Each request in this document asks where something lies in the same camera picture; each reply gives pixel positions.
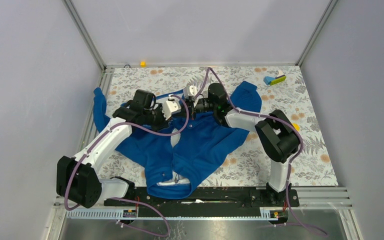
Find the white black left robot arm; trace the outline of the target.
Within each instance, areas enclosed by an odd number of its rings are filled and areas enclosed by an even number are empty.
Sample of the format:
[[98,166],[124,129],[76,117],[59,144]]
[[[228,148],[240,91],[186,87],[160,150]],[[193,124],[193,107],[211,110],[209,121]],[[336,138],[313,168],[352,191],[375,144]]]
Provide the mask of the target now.
[[90,208],[100,199],[116,198],[122,205],[128,206],[135,200],[135,192],[121,178],[99,178],[97,173],[113,151],[137,163],[143,164],[141,154],[148,153],[149,147],[140,150],[135,142],[145,144],[143,137],[151,135],[170,139],[182,132],[182,128],[173,131],[171,120],[165,116],[168,106],[180,108],[182,101],[176,92],[169,99],[153,109],[146,104],[139,111],[120,107],[121,117],[106,116],[107,102],[102,89],[94,91],[93,118],[98,136],[73,157],[63,156],[57,163],[56,192],[64,197],[64,207],[72,211],[79,206]]

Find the blue zip jacket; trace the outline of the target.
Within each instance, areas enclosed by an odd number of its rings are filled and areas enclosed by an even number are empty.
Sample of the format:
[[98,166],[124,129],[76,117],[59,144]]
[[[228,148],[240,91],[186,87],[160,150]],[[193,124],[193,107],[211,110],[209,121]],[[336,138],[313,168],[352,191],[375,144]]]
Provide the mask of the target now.
[[184,199],[215,172],[226,157],[243,145],[249,131],[216,123],[212,112],[197,114],[194,120],[174,136],[184,118],[175,118],[158,136],[135,129],[115,151],[144,168],[148,194],[170,200]]

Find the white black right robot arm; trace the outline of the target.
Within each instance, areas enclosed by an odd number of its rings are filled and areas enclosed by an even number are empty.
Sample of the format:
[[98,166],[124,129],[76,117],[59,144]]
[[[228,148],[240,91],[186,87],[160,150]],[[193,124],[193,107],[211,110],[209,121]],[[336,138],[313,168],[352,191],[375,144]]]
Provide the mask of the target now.
[[211,124],[223,130],[256,133],[265,154],[271,159],[267,201],[273,206],[281,205],[287,199],[291,161],[303,148],[298,131],[281,110],[264,115],[239,108],[221,83],[210,84],[207,97],[199,98],[199,92],[193,85],[183,89],[186,107],[178,116],[184,117],[189,113],[190,118],[196,119],[211,113]]

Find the blue yellow toy block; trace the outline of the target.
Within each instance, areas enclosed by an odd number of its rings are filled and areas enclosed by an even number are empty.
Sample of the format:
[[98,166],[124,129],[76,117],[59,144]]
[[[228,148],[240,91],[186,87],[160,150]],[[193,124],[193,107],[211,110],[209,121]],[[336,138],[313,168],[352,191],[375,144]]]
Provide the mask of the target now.
[[285,74],[278,75],[277,77],[266,76],[266,77],[264,77],[263,82],[267,86],[273,86],[273,85],[276,85],[278,83],[283,82],[286,78],[287,78],[287,76]]

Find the aluminium frame corner post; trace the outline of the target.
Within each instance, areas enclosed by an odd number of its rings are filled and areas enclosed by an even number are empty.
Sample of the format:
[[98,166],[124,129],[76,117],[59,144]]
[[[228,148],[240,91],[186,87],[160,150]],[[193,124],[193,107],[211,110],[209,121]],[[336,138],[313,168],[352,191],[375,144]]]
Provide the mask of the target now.
[[327,7],[325,8],[325,10],[323,11],[316,27],[314,28],[308,42],[306,43],[302,53],[300,54],[298,60],[295,62],[295,65],[296,66],[299,66],[301,67],[307,56],[309,55],[312,47],[314,46],[314,44],[316,43],[320,33],[322,32],[325,24],[327,23],[329,17],[331,16],[332,12],[334,11],[336,5],[338,4],[339,0],[330,0],[327,4]]

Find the floral patterned table mat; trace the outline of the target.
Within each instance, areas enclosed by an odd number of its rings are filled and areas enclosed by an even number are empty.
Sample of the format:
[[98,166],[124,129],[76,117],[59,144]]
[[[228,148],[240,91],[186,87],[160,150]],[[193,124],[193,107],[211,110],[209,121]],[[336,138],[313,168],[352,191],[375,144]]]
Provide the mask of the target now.
[[[266,85],[264,77],[285,74],[278,84]],[[338,180],[322,136],[313,103],[298,66],[218,66],[213,72],[205,67],[110,68],[99,83],[111,116],[122,103],[133,98],[138,89],[157,96],[184,87],[223,82],[232,92],[241,82],[257,87],[261,112],[282,110],[292,123],[300,126],[303,152],[292,162],[290,182],[295,187],[333,187]],[[202,187],[264,186],[270,177],[270,159],[260,145],[258,135],[250,133],[245,143],[230,153],[223,164],[202,183]]]

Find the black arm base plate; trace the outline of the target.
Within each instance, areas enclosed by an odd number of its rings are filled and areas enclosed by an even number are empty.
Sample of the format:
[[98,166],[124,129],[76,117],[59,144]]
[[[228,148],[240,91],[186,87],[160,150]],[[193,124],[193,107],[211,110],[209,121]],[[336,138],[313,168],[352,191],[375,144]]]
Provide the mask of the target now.
[[162,214],[192,216],[229,216],[234,213],[247,213],[248,209],[263,208],[283,211],[286,207],[285,193],[272,193],[265,187],[198,187],[190,196],[183,199],[165,199],[147,193],[145,187],[135,187],[125,196],[128,202],[107,199],[105,207],[125,207],[150,209],[136,206],[133,200],[159,210]]

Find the yellow round disc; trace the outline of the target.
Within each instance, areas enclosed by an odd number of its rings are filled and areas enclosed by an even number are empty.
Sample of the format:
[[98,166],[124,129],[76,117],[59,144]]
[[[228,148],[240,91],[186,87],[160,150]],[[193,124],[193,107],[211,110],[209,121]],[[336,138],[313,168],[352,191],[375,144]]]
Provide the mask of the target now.
[[297,131],[300,131],[300,126],[299,126],[297,123],[293,123],[292,125],[293,125],[293,127],[294,127]]

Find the aluminium left frame post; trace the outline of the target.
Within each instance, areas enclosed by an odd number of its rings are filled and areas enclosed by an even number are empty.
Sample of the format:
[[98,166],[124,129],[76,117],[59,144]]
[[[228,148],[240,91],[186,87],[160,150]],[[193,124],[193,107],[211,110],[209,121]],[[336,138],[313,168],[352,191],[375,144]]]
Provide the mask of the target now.
[[89,34],[85,24],[83,23],[82,18],[80,16],[79,12],[77,11],[73,1],[72,0],[62,0],[62,3],[65,5],[65,7],[68,11],[68,14],[72,18],[73,23],[75,24],[77,30],[79,31],[80,36],[82,37],[86,47],[88,48],[92,58],[94,59],[95,63],[97,64],[97,66],[99,67],[99,69],[101,71],[105,71],[106,70],[106,64],[105,64],[101,54],[99,53],[96,45],[94,44],[93,39],[92,39],[91,35]]

